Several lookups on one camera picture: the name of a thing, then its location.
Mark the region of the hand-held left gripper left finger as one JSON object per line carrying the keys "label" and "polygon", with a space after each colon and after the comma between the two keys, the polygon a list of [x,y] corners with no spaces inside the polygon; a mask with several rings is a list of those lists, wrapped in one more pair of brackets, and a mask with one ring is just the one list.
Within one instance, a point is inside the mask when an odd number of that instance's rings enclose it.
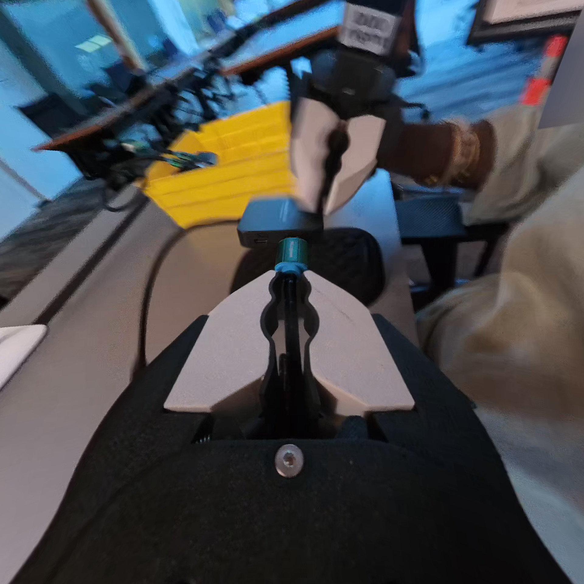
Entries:
{"label": "hand-held left gripper left finger", "polygon": [[270,270],[230,294],[209,314],[164,408],[181,413],[257,414],[270,343],[261,316],[272,300]]}

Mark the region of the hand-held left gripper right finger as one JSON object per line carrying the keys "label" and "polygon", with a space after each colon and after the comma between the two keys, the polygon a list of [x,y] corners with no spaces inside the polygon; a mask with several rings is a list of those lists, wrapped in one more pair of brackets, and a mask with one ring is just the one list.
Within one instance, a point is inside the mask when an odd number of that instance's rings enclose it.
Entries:
{"label": "hand-held left gripper right finger", "polygon": [[308,345],[310,370],[325,411],[344,417],[412,411],[414,398],[367,307],[313,271],[304,277],[317,317]]}

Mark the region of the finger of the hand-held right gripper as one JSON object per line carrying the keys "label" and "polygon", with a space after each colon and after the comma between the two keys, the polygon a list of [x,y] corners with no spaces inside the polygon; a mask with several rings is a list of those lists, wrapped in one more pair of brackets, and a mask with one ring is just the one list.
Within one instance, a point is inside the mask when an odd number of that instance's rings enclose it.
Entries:
{"label": "finger of the hand-held right gripper", "polygon": [[384,133],[385,120],[372,115],[348,120],[347,150],[340,159],[324,204],[324,215],[331,215],[348,203],[377,165],[377,152]]}
{"label": "finger of the hand-held right gripper", "polygon": [[325,184],[329,138],[339,128],[340,118],[324,103],[300,98],[292,120],[290,166],[296,178],[295,198],[306,212],[319,212]]}

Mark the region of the black square adapter hub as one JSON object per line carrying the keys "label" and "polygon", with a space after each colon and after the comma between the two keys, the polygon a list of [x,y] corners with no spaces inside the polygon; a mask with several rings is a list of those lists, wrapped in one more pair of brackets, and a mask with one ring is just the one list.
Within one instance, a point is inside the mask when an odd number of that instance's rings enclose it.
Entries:
{"label": "black square adapter hub", "polygon": [[300,237],[310,240],[322,232],[323,217],[321,214],[311,214],[300,210],[290,198],[259,198],[248,203],[241,218],[204,221],[180,230],[168,238],[154,259],[142,295],[132,379],[147,367],[148,314],[155,282],[166,257],[191,232],[224,225],[237,225],[240,245],[254,249],[264,245],[275,245],[285,237]]}

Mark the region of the black HDMI cable green plug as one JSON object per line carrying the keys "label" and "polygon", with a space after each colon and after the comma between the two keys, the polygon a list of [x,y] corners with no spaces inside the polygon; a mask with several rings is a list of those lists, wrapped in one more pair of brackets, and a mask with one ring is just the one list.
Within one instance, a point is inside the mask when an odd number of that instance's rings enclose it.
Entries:
{"label": "black HDMI cable green plug", "polygon": [[280,376],[290,434],[295,437],[306,436],[310,427],[298,322],[298,283],[307,268],[306,259],[307,243],[303,239],[280,241],[275,266],[281,280],[285,346],[285,353],[280,357]]}

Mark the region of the person's right forearm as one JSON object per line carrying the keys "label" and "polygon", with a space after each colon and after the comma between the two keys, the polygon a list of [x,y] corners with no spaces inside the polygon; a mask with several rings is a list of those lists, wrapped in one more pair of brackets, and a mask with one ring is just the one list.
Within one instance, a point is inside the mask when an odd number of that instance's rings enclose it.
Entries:
{"label": "person's right forearm", "polygon": [[487,118],[493,130],[491,171],[461,203],[467,226],[520,220],[559,198],[583,211],[583,123],[539,128],[543,106],[513,106]]}

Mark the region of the person's right hand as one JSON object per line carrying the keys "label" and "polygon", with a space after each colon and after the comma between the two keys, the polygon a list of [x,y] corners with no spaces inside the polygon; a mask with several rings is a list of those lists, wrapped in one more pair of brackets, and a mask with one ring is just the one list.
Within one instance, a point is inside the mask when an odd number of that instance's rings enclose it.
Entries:
{"label": "person's right hand", "polygon": [[454,128],[450,123],[405,124],[387,121],[377,150],[377,168],[435,184],[451,162]]}

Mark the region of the long wooden desk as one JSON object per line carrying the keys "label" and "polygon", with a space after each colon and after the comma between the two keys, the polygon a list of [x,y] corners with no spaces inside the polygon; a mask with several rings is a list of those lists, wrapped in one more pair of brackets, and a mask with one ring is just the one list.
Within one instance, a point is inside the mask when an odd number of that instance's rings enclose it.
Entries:
{"label": "long wooden desk", "polygon": [[164,67],[155,75],[144,78],[146,85],[123,104],[111,107],[90,120],[55,137],[51,141],[33,147],[33,152],[73,152],[96,148],[98,140],[111,140],[120,132],[139,121],[156,107],[171,103],[181,91],[189,89],[198,73],[220,74],[224,77],[261,75],[263,71],[305,57],[316,49],[327,46],[335,39],[339,26],[323,28],[312,33],[297,33],[291,40],[276,39],[276,33],[286,26],[301,25],[300,14],[283,18],[270,13],[244,27],[223,35],[220,43],[195,56],[185,57]]}

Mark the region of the black office chair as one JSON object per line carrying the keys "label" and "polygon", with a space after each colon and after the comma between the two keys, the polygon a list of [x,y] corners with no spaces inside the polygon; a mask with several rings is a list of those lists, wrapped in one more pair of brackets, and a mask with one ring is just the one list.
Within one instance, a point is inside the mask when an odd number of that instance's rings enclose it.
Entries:
{"label": "black office chair", "polygon": [[452,194],[398,200],[395,208],[401,243],[421,248],[430,276],[426,291],[434,297],[456,287],[459,244],[484,244],[472,274],[475,279],[485,274],[498,243],[510,228],[508,222],[465,225],[458,197]]}

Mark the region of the black quilted mat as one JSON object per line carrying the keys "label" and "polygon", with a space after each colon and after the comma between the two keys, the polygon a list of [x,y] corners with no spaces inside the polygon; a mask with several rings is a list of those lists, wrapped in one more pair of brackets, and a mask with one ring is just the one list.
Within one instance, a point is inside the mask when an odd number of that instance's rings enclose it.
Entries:
{"label": "black quilted mat", "polygon": [[[241,258],[230,293],[276,265],[277,244],[249,249]],[[308,243],[308,268],[369,307],[385,287],[384,264],[376,239],[358,228],[325,230]]]}

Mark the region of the large black white marker board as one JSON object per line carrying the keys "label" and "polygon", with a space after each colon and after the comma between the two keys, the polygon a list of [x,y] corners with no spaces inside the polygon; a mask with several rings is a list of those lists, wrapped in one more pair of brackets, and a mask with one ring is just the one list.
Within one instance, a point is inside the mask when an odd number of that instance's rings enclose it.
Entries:
{"label": "large black white marker board", "polygon": [[583,1],[478,1],[466,44],[571,35]]}

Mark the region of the flat white object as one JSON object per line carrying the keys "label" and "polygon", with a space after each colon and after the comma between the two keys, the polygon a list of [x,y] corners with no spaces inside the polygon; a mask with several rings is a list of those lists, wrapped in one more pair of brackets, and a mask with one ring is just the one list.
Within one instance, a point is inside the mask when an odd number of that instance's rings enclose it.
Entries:
{"label": "flat white object", "polygon": [[1,327],[1,390],[33,354],[47,332],[46,325]]}

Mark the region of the red striped post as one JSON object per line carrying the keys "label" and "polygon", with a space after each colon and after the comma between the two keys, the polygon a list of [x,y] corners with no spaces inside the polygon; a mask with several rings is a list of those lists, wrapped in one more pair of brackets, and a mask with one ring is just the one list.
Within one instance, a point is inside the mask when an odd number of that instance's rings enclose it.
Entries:
{"label": "red striped post", "polygon": [[538,68],[528,78],[519,99],[522,106],[540,107],[545,104],[569,40],[567,34],[555,34],[546,40]]}

